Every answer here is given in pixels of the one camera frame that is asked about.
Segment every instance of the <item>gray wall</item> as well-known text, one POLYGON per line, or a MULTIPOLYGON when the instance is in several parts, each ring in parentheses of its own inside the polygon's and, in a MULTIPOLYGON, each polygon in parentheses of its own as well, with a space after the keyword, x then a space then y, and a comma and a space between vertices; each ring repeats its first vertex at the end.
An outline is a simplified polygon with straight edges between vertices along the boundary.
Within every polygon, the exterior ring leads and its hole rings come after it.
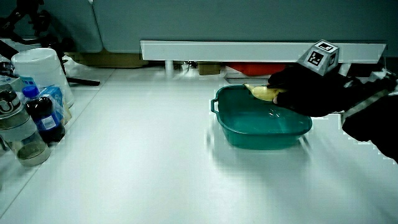
POLYGON ((398 1, 94 0, 104 47, 140 40, 385 42, 398 57, 398 1))

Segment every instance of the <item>red object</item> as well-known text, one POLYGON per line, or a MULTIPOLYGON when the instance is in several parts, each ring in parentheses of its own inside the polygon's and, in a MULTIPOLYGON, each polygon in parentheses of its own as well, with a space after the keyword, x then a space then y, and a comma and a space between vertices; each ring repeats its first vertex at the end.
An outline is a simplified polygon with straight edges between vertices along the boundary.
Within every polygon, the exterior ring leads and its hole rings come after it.
POLYGON ((230 62, 226 66, 231 67, 245 75, 272 75, 285 69, 284 63, 263 63, 263 62, 230 62))

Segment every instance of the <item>teal plastic basin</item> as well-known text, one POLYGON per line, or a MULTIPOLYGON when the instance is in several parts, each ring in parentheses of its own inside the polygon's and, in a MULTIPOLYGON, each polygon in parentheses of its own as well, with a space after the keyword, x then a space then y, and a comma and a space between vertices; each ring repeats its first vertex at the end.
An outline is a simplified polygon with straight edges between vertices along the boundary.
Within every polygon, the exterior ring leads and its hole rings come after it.
POLYGON ((312 127, 311 117, 259 100, 244 85, 220 88, 210 107, 228 142, 244 149, 284 149, 312 127))

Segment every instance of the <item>basin handle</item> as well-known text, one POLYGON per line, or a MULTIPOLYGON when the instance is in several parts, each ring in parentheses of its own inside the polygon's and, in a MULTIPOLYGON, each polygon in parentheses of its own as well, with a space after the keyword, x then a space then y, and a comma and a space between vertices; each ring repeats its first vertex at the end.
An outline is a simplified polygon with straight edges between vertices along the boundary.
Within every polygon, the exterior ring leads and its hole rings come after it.
POLYGON ((210 103, 210 110, 211 110, 211 112, 213 112, 213 113, 215 113, 215 114, 217 114, 218 115, 218 111, 216 111, 215 109, 214 109, 214 104, 216 103, 216 102, 218 102, 218 97, 216 97, 216 98, 214 98, 214 99, 212 99, 211 100, 211 103, 210 103))

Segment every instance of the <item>white cup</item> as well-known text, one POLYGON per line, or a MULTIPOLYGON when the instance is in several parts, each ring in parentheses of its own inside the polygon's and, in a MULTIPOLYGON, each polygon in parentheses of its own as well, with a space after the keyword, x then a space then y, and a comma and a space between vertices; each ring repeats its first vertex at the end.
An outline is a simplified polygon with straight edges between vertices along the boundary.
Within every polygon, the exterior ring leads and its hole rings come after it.
POLYGON ((63 73, 56 51, 50 48, 36 48, 15 54, 11 58, 14 73, 22 77, 32 77, 38 88, 58 85, 70 108, 75 97, 63 73))

